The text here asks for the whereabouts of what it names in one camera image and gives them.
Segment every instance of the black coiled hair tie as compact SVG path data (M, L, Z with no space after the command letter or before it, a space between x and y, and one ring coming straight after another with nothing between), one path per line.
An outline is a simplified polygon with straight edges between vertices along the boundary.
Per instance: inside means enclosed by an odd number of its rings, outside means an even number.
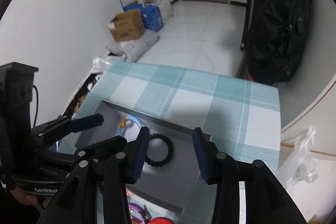
M161 161L154 161L154 160L151 160L148 156L146 156L145 162L154 167L162 167L171 161L173 154L174 154L174 146L170 138L168 138L167 136L163 134L159 134L159 133L151 134L150 140L153 140L153 139L161 139L166 143L166 145L168 146L168 155L165 157L164 160L161 160Z

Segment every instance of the tablecloth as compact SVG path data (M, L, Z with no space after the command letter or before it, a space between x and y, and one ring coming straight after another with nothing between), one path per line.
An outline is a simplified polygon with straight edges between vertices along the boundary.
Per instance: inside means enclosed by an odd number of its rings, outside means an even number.
M189 69L115 62L93 87L77 117L94 114L102 100L212 135L220 151L235 160L263 160L274 173L280 149L280 106L274 87ZM73 147L74 134L64 146ZM244 184L241 223L245 223ZM216 186L200 177L176 224L211 223Z

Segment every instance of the teal and white cloth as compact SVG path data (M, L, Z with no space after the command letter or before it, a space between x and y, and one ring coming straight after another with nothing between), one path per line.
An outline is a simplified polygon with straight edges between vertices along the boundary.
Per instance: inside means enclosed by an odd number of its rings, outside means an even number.
M200 127L212 135L220 151L236 160L260 159L274 173L277 170L281 128L274 87L177 67L115 62L88 94L77 116L94 114L102 100L187 128ZM200 177L183 214L167 217L176 224L211 223L215 194L216 187ZM244 200L241 223L245 222Z

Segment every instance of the plastic bag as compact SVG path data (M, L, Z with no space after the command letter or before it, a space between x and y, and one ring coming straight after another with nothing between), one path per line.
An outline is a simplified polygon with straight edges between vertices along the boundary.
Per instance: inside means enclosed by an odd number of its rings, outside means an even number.
M97 56L92 60L91 73L102 73L106 71L113 61L125 61L126 56L108 55L108 56Z
M316 164L309 155L314 145L315 133L316 131L310 127L293 138L283 140L295 141L294 151L277 171L277 178L286 189L301 180L308 183L317 180Z
M149 4L159 7L164 23L169 21L169 18L173 16L173 8L171 7L170 0L151 0Z
M122 42L110 42L106 49L116 54L115 51L122 52L127 62L135 62L145 54L159 40L157 32L145 30L140 39Z

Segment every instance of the marble floor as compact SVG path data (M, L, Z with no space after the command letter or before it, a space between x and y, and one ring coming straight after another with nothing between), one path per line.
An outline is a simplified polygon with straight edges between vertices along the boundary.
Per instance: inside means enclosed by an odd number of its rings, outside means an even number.
M179 1L174 17L159 31L159 41L140 63L176 66L235 76L245 8L202 1Z

